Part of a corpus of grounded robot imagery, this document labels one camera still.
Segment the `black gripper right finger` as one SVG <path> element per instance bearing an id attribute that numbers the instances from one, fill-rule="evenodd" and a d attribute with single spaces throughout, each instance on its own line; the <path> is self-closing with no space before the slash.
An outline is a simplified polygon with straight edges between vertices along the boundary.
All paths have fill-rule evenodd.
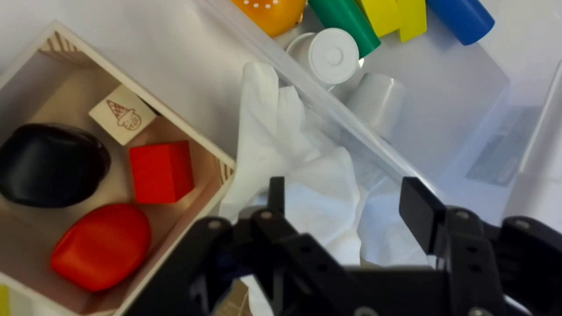
<path id="1" fill-rule="evenodd" d="M 399 214 L 423 253 L 437 258 L 451 316 L 506 316 L 495 255 L 474 213 L 448 209 L 418 178 L 404 178 Z"/>

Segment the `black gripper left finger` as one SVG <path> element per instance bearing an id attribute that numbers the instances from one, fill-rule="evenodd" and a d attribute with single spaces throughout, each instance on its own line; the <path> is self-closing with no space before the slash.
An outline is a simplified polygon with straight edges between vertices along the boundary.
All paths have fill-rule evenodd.
<path id="1" fill-rule="evenodd" d="M 337 285 L 348 274 L 309 235 L 285 218 L 285 179 L 269 181 L 267 206 L 251 216 L 260 251 L 256 279 L 276 316 L 350 316 L 351 300 Z"/>

